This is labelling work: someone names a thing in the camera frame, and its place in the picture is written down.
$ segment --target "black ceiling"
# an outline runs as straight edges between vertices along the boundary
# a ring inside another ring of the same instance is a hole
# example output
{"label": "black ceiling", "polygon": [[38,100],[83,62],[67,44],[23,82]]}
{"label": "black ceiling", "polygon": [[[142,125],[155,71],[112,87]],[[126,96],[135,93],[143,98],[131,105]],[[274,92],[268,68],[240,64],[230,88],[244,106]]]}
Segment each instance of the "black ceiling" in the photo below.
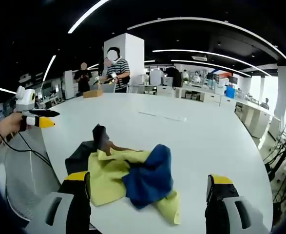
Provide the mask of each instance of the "black ceiling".
{"label": "black ceiling", "polygon": [[[128,32],[145,40],[146,60],[192,60],[192,53],[153,53],[158,49],[190,49],[219,53],[253,65],[285,63],[274,50],[231,27],[197,20],[159,22],[132,30],[128,27],[158,18],[203,17],[246,28],[278,46],[286,55],[286,0],[110,0],[91,14],[72,34],[71,26],[98,0],[0,1],[0,87],[15,90],[19,77],[45,72],[56,59],[47,79],[81,62],[98,63],[103,42]],[[229,59],[207,56],[208,62],[247,66]]]}

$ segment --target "towel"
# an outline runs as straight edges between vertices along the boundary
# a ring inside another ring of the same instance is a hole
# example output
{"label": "towel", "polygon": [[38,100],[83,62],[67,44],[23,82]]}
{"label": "towel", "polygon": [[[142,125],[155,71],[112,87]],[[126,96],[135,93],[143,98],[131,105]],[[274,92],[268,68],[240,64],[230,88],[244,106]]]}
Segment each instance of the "towel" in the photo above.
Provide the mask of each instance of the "towel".
{"label": "towel", "polygon": [[138,209],[153,204],[171,224],[179,224],[179,197],[172,189],[171,153],[164,145],[151,152],[115,146],[104,126],[93,130],[97,151],[89,156],[91,202],[103,205],[128,197]]}

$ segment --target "round table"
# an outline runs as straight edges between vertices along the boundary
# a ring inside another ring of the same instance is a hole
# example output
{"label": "round table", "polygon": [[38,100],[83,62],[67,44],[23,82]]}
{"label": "round table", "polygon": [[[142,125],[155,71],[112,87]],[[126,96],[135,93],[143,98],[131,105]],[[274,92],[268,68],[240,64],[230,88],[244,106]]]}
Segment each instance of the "round table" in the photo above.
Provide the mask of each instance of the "round table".
{"label": "round table", "polygon": [[181,224],[168,224],[152,206],[136,210],[129,199],[94,207],[91,223],[103,234],[204,234],[209,174],[227,176],[240,196],[263,214],[270,230],[273,203],[268,176],[250,134],[228,110],[193,100],[143,94],[107,94],[71,99],[51,108],[55,126],[42,130],[47,153],[60,180],[65,159],[93,139],[99,123],[119,147],[152,150],[164,144],[172,153],[174,188],[180,195]]}

